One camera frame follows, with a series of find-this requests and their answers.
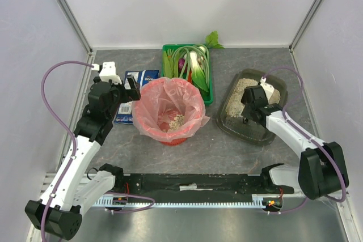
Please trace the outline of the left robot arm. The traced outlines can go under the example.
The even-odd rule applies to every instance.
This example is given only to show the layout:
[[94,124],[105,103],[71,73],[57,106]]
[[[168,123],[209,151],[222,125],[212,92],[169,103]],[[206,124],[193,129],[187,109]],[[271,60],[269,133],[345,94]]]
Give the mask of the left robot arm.
[[76,128],[71,132],[72,144],[53,181],[38,201],[29,201],[25,212],[40,231],[42,241],[48,235],[70,240],[78,232],[89,208],[109,191],[124,190],[123,169],[105,164],[82,189],[79,183],[90,161],[100,150],[113,128],[120,104],[137,101],[140,86],[129,75],[126,82],[95,77]]

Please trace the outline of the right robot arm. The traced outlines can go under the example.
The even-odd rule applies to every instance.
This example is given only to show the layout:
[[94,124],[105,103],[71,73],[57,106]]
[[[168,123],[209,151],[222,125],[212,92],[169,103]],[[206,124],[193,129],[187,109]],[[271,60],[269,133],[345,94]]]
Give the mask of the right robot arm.
[[261,85],[247,87],[242,99],[242,116],[282,139],[299,157],[297,168],[271,167],[269,176],[275,185],[297,187],[308,199],[346,194],[349,177],[342,147],[310,134],[292,120],[279,104],[270,104]]

